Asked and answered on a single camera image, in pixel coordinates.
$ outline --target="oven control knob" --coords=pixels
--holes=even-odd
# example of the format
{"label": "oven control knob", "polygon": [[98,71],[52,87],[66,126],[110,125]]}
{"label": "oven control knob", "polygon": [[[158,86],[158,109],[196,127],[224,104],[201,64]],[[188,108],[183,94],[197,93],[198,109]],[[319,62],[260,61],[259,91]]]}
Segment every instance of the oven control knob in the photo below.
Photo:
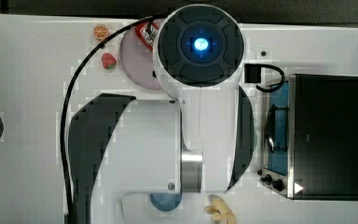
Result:
{"label": "oven control knob", "polygon": [[272,177],[270,175],[265,175],[264,177],[260,178],[266,185],[270,185],[272,181]]}
{"label": "oven control knob", "polygon": [[272,187],[275,188],[277,191],[283,190],[283,182],[281,179],[277,179],[271,182]]}

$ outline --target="gray metal band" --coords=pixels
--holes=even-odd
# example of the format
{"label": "gray metal band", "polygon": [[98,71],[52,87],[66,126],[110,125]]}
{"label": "gray metal band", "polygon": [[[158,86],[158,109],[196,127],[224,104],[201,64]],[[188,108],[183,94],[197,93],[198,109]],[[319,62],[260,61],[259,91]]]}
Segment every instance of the gray metal band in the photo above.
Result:
{"label": "gray metal band", "polygon": [[201,192],[203,153],[188,150],[185,144],[182,144],[181,152],[181,191]]}

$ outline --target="blue indicator light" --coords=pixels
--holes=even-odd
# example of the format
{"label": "blue indicator light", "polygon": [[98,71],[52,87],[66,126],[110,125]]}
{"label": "blue indicator light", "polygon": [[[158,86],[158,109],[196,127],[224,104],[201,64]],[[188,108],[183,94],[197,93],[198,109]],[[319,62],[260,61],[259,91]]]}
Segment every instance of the blue indicator light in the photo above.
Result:
{"label": "blue indicator light", "polygon": [[196,50],[206,50],[208,48],[208,40],[205,38],[198,38],[194,41],[194,48]]}

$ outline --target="small fruit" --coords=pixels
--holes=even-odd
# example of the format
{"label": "small fruit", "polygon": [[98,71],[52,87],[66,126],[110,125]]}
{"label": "small fruit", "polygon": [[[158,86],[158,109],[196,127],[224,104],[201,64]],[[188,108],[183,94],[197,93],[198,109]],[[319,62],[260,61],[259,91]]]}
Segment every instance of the small fruit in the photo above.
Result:
{"label": "small fruit", "polygon": [[103,40],[109,36],[109,30],[106,26],[98,24],[94,27],[94,37],[97,40]]}
{"label": "small fruit", "polygon": [[117,64],[115,57],[110,53],[105,53],[102,57],[102,61],[105,69],[114,68]]}

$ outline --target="blue object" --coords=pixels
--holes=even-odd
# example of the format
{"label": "blue object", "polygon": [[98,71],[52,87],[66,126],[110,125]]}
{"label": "blue object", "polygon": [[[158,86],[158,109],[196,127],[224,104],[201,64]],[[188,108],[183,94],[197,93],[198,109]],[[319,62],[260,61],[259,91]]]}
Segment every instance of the blue object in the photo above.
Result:
{"label": "blue object", "polygon": [[[269,97],[269,107],[276,105],[278,107],[289,106],[289,85],[285,82],[283,86]],[[286,112],[275,111],[275,147],[287,147],[287,117]],[[287,151],[275,150],[274,153],[268,155],[268,169],[281,175],[287,175]]]}
{"label": "blue object", "polygon": [[194,41],[194,48],[199,51],[206,50],[208,48],[208,40],[205,38],[198,38]]}
{"label": "blue object", "polygon": [[150,201],[159,211],[169,212],[179,206],[182,201],[182,194],[150,194]]}

